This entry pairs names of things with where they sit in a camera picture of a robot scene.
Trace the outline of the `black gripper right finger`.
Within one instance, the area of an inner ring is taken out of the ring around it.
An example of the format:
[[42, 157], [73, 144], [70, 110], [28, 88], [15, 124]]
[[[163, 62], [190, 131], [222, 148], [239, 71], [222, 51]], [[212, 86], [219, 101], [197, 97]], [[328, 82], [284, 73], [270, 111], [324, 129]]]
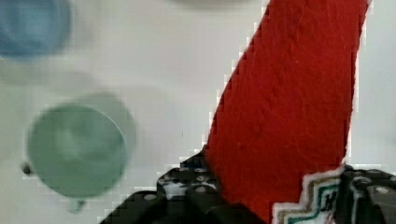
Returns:
[[395, 175], [348, 165], [341, 174], [335, 224], [396, 224]]

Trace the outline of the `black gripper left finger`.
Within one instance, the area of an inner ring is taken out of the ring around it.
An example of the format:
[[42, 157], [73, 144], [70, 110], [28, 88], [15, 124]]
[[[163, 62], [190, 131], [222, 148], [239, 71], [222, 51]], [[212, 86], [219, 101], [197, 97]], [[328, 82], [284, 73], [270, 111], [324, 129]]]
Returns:
[[241, 203], [229, 203], [200, 152], [124, 200], [99, 224], [266, 224]]

